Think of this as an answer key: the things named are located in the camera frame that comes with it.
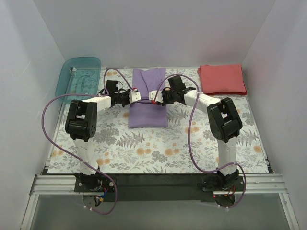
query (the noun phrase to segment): red cloth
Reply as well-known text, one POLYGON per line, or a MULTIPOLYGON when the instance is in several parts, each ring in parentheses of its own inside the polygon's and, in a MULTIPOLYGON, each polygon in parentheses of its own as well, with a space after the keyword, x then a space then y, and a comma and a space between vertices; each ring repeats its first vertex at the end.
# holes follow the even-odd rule
POLYGON ((246 95, 242 65, 204 65, 198 68, 201 78, 202 91, 205 94, 238 94, 246 95))

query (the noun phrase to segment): folded cloth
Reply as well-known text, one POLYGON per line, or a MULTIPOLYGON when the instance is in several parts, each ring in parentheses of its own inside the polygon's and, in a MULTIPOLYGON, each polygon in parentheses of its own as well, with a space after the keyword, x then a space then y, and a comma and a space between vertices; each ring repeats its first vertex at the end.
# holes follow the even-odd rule
POLYGON ((202 91, 205 94, 247 94, 241 64, 204 65, 198 68, 198 74, 201 78, 202 91))
MULTIPOLYGON (((166 68, 155 68, 147 71, 133 70, 132 86, 141 93, 141 102, 150 102, 148 92, 158 90, 165 78, 166 68)), ((167 127, 166 106, 134 103, 130 105, 129 128, 167 127)))

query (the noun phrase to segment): white wall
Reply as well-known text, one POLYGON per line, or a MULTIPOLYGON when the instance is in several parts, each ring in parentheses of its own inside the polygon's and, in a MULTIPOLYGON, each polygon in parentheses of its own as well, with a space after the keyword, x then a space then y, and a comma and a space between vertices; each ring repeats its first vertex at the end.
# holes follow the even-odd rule
POLYGON ((275 0, 34 0, 65 59, 103 66, 242 62, 275 0))
POLYGON ((307 229, 307 2, 276 0, 243 62, 269 161, 307 229))
MULTIPOLYGON (((64 58, 32 0, 0 1, 0 229, 20 228, 34 175, 50 148, 40 118, 64 58)), ((47 116, 50 134, 59 103, 47 116)))

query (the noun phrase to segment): floral pattern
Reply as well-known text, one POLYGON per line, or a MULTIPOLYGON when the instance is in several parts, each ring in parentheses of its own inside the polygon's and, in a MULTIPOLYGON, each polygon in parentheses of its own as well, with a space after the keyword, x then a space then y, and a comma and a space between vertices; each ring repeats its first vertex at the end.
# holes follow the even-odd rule
MULTIPOLYGON (((121 69, 132 83, 132 69, 121 69)), ((167 69, 166 75, 181 73, 192 77, 201 85, 197 69, 167 69)), ((99 90, 103 88, 102 76, 99 90)), ((107 79, 124 80, 115 71, 107 73, 107 79)), ((183 79, 187 87, 193 83, 183 79)), ((243 122, 236 146, 236 160, 247 173, 268 173, 260 140, 245 96, 218 95, 217 98, 233 99, 243 122)), ((69 106, 65 106, 56 142, 76 153, 76 147, 65 132, 69 106)), ((95 154, 100 170, 105 173, 198 173, 189 156, 187 133, 192 108, 173 104, 167 106, 167 128, 128 128, 129 106, 116 105, 97 116, 97 131, 93 137, 95 154)), ((191 146, 196 163, 203 169, 213 170, 218 164, 218 147, 213 137, 207 115, 195 111, 191 127, 191 146)), ((78 172, 80 162, 54 148, 49 173, 78 172)))

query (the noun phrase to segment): teal basket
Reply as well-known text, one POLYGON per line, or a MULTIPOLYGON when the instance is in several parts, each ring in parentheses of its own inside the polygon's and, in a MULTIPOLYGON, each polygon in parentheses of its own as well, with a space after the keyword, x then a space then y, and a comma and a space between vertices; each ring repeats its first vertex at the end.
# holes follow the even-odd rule
MULTIPOLYGON (((68 93, 96 95, 100 79, 101 62, 96 57, 75 57, 66 61, 62 67, 56 89, 56 96, 68 93)), ((86 96, 67 96, 60 101, 89 99, 86 96)))

